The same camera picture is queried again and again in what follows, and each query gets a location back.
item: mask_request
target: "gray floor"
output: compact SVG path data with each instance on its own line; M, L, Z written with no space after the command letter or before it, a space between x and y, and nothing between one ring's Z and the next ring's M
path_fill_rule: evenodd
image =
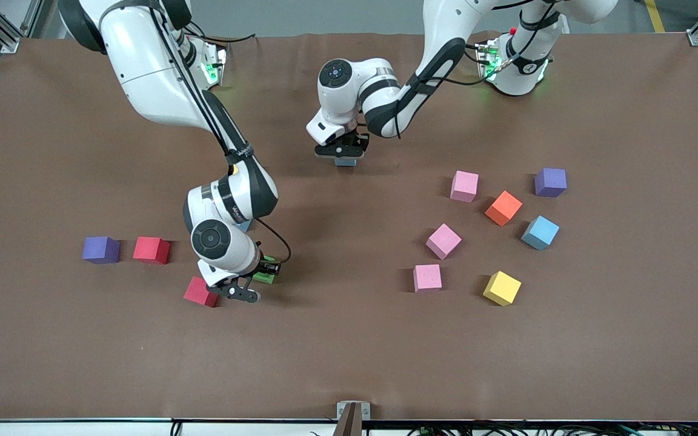
M303 33L421 34L421 1L412 0L246 0L219 8L213 0L193 0L194 21L216 36L294 36ZM507 30L518 24L518 8L495 11L476 30ZM653 32L645 4L619 0L612 14L595 25L574 22L573 33Z
M668 31L684 30L698 19L698 0L656 0ZM421 1L412 0L192 0L193 16L215 36L294 36L303 33L421 34ZM507 30L518 23L518 8L495 11L476 30ZM48 37L60 34L53 15L44 25ZM570 21L572 33L653 32L645 3L619 0L609 17L594 25Z

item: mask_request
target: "red cube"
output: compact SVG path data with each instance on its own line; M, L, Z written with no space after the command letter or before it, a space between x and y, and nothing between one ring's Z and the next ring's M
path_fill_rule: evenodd
M160 237L140 236L136 239L133 258L146 264L166 265L171 245Z
M216 306L218 296L216 293L206 290L206 282L200 277L193 277L190 280L187 292L185 292L185 300L190 300L193 303L206 307Z

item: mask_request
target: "brown paper mat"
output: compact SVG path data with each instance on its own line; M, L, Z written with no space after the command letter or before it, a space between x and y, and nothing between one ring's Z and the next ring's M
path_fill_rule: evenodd
M357 168L314 158L322 63L385 57L406 80L421 47L233 44L218 95L279 185L269 222L294 257L260 304L214 310L182 299L182 201L225 168L210 134L142 119L75 42L3 57L0 417L320 417L361 399L377 418L698 420L698 48L565 36L531 96L444 85ZM568 171L559 199L531 193L543 166ZM447 198L457 169L482 176L473 204ZM481 212L502 190L524 206L500 228ZM550 251L518 240L538 214L562 226ZM415 295L442 223L464 242L446 290ZM124 262L83 262L93 235L124 240ZM172 262L133 262L139 235L176 241ZM480 296L498 269L523 282L505 308Z

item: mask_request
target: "purple cube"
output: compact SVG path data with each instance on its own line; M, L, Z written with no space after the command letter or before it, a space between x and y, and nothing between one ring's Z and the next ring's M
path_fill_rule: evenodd
M86 237L82 259L97 265L117 263L120 259L120 242L106 236Z
M560 168L543 168L535 176L535 195L538 197L559 197L567 190L567 174Z

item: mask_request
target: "foam cube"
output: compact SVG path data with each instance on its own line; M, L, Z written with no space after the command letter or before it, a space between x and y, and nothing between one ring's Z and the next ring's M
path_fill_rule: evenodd
M454 251L454 249L459 245L462 238L455 234L449 226L446 224L441 224L438 230L427 239L427 244L438 259L446 259L449 253Z
M440 266L416 265L413 268L413 290L416 293L440 290Z
M538 250L545 250L551 245L557 232L559 232L559 226L546 220L543 216L538 216L532 220L527 230L521 235L521 240Z
M140 236L136 239L133 258L145 264L166 265L171 244L160 237Z
M500 226L504 226L516 215L516 212L521 208L521 202L508 191L502 191L502 194L492 203L487 209L487 216Z
M449 198L461 202L472 202L479 192L479 175L471 172L457 171L451 181Z
M488 282L484 296L501 306L508 306L513 303L520 287L521 282L502 271L497 271Z
M268 257L266 255L263 256L263 259L268 260L269 262L274 262L274 257ZM273 274L269 274L267 272L256 272L254 276L252 276L252 279L257 281L257 282L263 282L271 285L274 282L274 276Z
M120 260L120 242L106 236L86 237L82 259L97 265L117 263Z
M356 167L357 159L336 159L337 167Z
M209 292L206 289L206 282L200 277L190 279L188 290L185 291L185 300L190 300L193 303L206 307L216 306L218 296L216 293Z
M543 168L535 176L535 195L559 197L567 190L567 173L560 168Z
M250 229L250 224L252 224L252 220L244 221L241 224L236 224L236 227L238 227L239 230L246 233Z

